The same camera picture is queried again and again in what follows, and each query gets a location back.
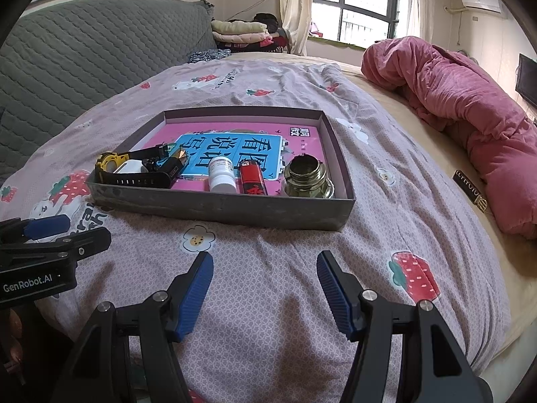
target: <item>air conditioner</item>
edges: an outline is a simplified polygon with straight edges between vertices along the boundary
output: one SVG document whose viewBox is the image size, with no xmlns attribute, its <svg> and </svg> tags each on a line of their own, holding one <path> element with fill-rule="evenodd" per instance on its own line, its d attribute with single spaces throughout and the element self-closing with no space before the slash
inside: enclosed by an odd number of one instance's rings
<svg viewBox="0 0 537 403">
<path fill-rule="evenodd" d="M 507 18 L 506 10 L 500 0 L 462 0 L 462 4 L 470 10 Z"/>
</svg>

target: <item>pink blanket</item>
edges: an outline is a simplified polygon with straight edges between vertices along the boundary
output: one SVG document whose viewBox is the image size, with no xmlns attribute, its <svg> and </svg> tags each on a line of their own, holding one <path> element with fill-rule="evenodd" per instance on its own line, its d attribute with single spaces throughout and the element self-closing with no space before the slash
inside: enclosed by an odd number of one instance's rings
<svg viewBox="0 0 537 403">
<path fill-rule="evenodd" d="M 502 231 L 537 237 L 537 128 L 487 72 L 409 36 L 369 47 L 362 73 L 466 148 Z"/>
</svg>

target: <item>television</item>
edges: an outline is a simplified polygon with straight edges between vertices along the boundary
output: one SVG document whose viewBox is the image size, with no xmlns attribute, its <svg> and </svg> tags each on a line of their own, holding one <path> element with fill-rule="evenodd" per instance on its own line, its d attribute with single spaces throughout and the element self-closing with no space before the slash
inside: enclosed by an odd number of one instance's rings
<svg viewBox="0 0 537 403">
<path fill-rule="evenodd" d="M 533 107 L 537 107 L 537 62 L 520 55 L 515 90 Z"/>
</svg>

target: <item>screw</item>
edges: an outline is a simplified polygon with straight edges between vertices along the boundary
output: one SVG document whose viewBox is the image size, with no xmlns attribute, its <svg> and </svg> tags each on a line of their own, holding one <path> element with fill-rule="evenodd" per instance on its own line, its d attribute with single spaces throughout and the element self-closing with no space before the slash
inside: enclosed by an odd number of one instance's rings
<svg viewBox="0 0 537 403">
<path fill-rule="evenodd" d="M 153 300 L 164 301 L 167 299 L 167 292 L 165 290 L 157 291 L 153 294 Z"/>
<path fill-rule="evenodd" d="M 362 292 L 362 297 L 365 298 L 368 301 L 374 301 L 377 300 L 377 293 L 371 289 L 367 289 L 364 292 Z"/>
<path fill-rule="evenodd" d="M 420 308 L 422 308 L 426 312 L 430 312 L 434 309 L 434 305 L 428 300 L 422 300 L 420 301 Z"/>
<path fill-rule="evenodd" d="M 97 306 L 99 312 L 106 312 L 112 307 L 112 303 L 109 301 L 103 301 L 100 305 Z"/>
</svg>

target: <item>pile of clothes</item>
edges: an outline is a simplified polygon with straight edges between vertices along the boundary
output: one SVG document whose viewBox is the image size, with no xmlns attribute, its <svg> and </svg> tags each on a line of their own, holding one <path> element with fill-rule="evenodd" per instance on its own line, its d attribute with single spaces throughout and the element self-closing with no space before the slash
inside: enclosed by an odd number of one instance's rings
<svg viewBox="0 0 537 403">
<path fill-rule="evenodd" d="M 232 53 L 288 52 L 287 34 L 278 26 L 276 17 L 270 13 L 258 13 L 253 21 L 212 21 L 211 27 L 216 45 L 221 50 L 230 50 Z"/>
</svg>

